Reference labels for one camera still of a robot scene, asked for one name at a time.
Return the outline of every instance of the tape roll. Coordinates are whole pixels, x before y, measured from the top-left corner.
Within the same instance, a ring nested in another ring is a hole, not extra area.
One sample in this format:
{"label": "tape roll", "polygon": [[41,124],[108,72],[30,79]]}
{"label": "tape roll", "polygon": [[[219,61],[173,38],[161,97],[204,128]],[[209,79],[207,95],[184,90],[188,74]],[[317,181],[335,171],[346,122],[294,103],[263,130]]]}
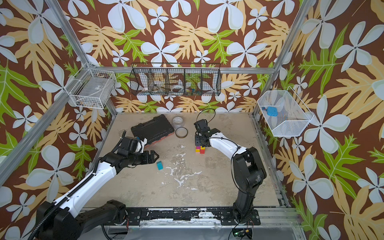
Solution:
{"label": "tape roll", "polygon": [[185,138],[188,135],[188,130],[185,127],[179,127],[175,131],[176,137]]}
{"label": "tape roll", "polygon": [[172,119],[172,126],[174,129],[184,127],[184,120],[182,117],[177,116]]}

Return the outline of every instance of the stacked blocks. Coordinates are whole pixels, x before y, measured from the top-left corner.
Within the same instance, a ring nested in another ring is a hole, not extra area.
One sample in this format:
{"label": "stacked blocks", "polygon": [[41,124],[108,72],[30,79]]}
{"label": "stacked blocks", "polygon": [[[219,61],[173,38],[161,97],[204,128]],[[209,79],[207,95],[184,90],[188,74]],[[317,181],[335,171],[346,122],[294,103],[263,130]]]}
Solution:
{"label": "stacked blocks", "polygon": [[196,153],[204,154],[205,153],[205,147],[196,146]]}

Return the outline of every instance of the blue object in basket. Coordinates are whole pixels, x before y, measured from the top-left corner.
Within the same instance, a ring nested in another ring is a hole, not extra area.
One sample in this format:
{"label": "blue object in basket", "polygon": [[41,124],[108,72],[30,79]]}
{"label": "blue object in basket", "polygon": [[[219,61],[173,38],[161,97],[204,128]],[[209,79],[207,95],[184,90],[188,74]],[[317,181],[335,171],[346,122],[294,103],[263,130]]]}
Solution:
{"label": "blue object in basket", "polygon": [[266,110],[266,113],[268,114],[268,116],[276,117],[277,116],[277,108],[268,107]]}
{"label": "blue object in basket", "polygon": [[163,169],[163,163],[161,163],[161,161],[157,162],[157,168],[159,170]]}

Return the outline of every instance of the clear tape roll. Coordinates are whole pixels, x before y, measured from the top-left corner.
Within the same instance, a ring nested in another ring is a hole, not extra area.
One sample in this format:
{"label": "clear tape roll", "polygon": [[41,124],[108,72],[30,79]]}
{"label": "clear tape roll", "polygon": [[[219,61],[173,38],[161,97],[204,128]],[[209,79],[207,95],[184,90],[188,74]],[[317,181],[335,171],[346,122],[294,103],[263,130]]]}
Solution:
{"label": "clear tape roll", "polygon": [[174,129],[178,129],[178,128],[181,128],[181,127],[184,127],[184,119],[180,116],[177,116],[177,117],[174,117],[172,119],[172,126]]}

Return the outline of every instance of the cyan block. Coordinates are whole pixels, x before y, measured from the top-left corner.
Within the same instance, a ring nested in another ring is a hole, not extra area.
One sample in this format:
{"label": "cyan block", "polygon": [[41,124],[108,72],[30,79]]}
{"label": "cyan block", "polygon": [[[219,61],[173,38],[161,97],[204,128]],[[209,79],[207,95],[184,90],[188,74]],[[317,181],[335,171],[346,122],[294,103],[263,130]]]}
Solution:
{"label": "cyan block", "polygon": [[161,161],[157,162],[157,168],[159,170],[163,169],[163,163]]}

